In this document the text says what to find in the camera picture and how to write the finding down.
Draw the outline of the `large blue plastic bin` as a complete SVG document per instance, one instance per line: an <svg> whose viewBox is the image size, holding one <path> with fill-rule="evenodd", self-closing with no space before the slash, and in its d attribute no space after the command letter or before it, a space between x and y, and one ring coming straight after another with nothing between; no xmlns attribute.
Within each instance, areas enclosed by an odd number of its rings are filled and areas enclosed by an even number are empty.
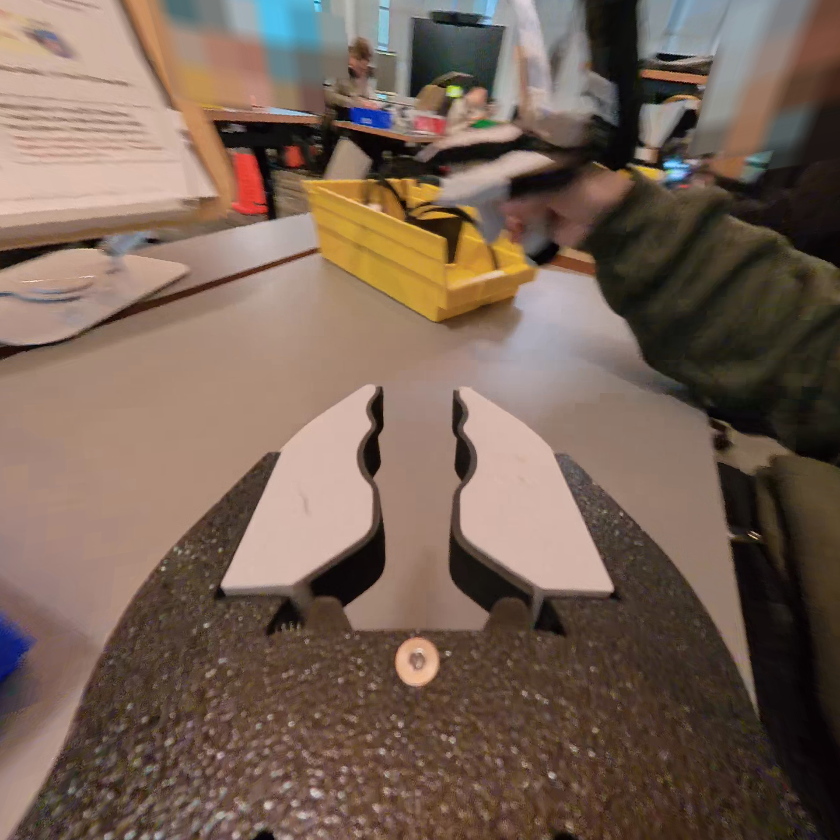
<svg viewBox="0 0 840 840"><path fill-rule="evenodd" d="M26 632L1 613L1 675L3 683L23 664L33 641Z"/></svg>

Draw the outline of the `person's right forearm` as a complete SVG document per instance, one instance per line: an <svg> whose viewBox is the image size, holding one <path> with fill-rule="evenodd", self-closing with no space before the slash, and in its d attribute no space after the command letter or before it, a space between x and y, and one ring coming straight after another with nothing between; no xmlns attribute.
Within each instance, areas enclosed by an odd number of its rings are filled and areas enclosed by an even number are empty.
<svg viewBox="0 0 840 840"><path fill-rule="evenodd" d="M796 454L838 461L838 268L732 216L718 187L617 176L626 194L583 249L646 363Z"/></svg>

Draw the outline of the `grey desk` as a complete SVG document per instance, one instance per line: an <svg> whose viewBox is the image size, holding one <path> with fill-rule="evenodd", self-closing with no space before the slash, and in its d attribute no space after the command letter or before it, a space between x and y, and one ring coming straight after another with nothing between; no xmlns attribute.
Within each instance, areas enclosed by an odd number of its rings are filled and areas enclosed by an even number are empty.
<svg viewBox="0 0 840 840"><path fill-rule="evenodd" d="M364 384L384 392L386 564L354 627L481 625L448 574L452 395L467 385L656 541L755 700L707 420L646 366L592 278L542 270L512 303L438 324L305 255L2 361L2 609L35 637L39 677L2 733L2 838L154 566L261 456Z"/></svg>

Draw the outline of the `braided HDMI cable green plugs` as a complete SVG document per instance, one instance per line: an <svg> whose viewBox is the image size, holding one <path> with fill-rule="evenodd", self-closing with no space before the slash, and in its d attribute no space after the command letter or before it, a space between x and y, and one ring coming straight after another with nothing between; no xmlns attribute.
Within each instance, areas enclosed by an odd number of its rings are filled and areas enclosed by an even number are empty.
<svg viewBox="0 0 840 840"><path fill-rule="evenodd" d="M403 222L444 239L447 247L447 262L450 265L456 262L464 227L470 226L480 232L477 221L466 210L457 206L442 206L434 201L412 205L392 181L383 175L369 175L365 179L365 198L372 196L374 186L392 195L400 208Z"/></svg>

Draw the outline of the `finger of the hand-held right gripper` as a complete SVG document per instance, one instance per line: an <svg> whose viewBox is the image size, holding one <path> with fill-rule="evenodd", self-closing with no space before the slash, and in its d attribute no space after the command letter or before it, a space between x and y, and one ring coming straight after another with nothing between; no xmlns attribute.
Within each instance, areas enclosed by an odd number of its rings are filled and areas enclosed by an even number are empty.
<svg viewBox="0 0 840 840"><path fill-rule="evenodd" d="M459 165L493 161L517 150L526 135L519 127L501 123L486 129L464 129L427 143L415 160L423 165Z"/></svg>
<svg viewBox="0 0 840 840"><path fill-rule="evenodd" d="M438 205L481 205L509 197L513 180L547 168L547 156L537 151L511 151L493 161L471 164L439 183Z"/></svg>

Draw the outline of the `olive green hoodie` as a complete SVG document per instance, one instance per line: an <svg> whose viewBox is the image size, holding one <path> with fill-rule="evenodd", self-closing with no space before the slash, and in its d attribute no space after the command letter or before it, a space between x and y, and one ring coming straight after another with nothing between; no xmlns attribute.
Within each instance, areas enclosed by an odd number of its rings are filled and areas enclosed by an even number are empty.
<svg viewBox="0 0 840 840"><path fill-rule="evenodd" d="M781 455L755 476L759 531L810 640L822 713L839 733L839 470Z"/></svg>

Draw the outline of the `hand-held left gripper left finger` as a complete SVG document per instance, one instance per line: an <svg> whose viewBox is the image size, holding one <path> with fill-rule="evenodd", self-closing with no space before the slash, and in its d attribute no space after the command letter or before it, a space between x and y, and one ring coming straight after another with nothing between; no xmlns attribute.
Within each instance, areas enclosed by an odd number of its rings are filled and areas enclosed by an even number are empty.
<svg viewBox="0 0 840 840"><path fill-rule="evenodd" d="M342 607L385 567L375 475L384 394L367 384L284 445L219 585L226 597L280 596L305 613L317 598Z"/></svg>

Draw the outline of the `person's right hand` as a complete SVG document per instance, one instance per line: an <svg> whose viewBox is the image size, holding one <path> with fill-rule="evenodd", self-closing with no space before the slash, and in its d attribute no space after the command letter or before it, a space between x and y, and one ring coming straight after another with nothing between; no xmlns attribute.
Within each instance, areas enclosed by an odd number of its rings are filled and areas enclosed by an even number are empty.
<svg viewBox="0 0 840 840"><path fill-rule="evenodd" d="M575 248L633 186L631 172L594 165L578 171L570 184L558 190L509 200L500 210L514 241L523 244L535 230L560 248Z"/></svg>

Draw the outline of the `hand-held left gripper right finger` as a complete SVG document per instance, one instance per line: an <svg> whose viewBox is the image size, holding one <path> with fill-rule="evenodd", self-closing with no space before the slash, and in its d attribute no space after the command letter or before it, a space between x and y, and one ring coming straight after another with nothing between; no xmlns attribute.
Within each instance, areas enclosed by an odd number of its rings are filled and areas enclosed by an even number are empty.
<svg viewBox="0 0 840 840"><path fill-rule="evenodd" d="M615 584L551 447L471 387L453 394L458 486L449 574L491 614L514 602L529 624L558 624L555 601L607 601Z"/></svg>

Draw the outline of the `person's black pants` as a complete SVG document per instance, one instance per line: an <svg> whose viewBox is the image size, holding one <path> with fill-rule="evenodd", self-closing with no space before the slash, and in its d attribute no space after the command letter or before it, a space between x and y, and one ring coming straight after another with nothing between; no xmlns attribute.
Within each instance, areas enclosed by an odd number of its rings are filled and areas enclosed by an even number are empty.
<svg viewBox="0 0 840 840"><path fill-rule="evenodd" d="M717 464L759 715L817 831L838 838L839 733L816 696L803 616L760 533L755 476L767 465L749 474Z"/></svg>

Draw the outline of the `orange traffic cone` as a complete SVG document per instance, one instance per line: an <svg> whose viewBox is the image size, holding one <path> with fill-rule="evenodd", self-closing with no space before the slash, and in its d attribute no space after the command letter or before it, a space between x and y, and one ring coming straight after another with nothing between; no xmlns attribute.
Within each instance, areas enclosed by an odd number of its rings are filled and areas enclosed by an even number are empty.
<svg viewBox="0 0 840 840"><path fill-rule="evenodd" d="M232 204L237 214L264 216L268 214L268 203L262 174L252 151L231 151L236 179L236 198Z"/></svg>

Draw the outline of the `wooden work desk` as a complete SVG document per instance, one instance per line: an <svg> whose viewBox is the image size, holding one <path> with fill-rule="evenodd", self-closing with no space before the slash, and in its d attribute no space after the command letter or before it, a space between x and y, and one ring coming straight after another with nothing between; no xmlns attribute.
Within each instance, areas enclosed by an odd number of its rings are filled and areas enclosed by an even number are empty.
<svg viewBox="0 0 840 840"><path fill-rule="evenodd" d="M373 172L381 168L386 157L414 155L422 146L440 139L432 134L378 129L343 120L334 121L332 128L340 138L353 142L371 159Z"/></svg>

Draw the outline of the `black monitor screen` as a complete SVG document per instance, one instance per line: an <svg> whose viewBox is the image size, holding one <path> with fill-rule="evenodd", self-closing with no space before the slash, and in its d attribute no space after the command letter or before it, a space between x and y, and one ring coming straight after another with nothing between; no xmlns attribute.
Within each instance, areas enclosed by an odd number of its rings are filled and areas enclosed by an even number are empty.
<svg viewBox="0 0 840 840"><path fill-rule="evenodd" d="M452 72L465 74L480 87L493 91L506 28L498 25L441 23L414 17L408 94L416 97L435 79Z"/></svg>

